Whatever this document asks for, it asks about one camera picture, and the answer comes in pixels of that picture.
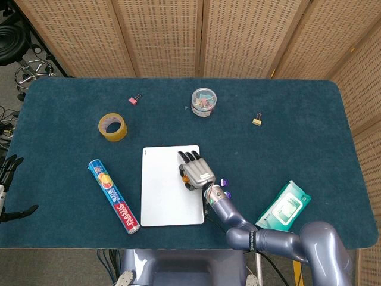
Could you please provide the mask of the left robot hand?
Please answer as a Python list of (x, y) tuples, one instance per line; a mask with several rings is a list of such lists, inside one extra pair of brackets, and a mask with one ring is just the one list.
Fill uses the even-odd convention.
[(1, 157), (1, 223), (28, 217), (39, 207), (38, 205), (32, 205), (22, 212), (7, 213), (5, 211), (5, 199), (13, 181), (14, 173), (23, 160), (24, 158), (18, 158), (16, 154), (11, 155), (8, 158), (5, 158), (4, 156)]

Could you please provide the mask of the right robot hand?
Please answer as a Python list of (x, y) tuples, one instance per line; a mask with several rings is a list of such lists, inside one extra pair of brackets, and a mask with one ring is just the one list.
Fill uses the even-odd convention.
[(178, 155), (182, 158), (183, 164), (179, 166), (179, 173), (183, 179), (185, 187), (190, 191), (205, 191), (216, 181), (216, 176), (196, 151), (179, 151)]

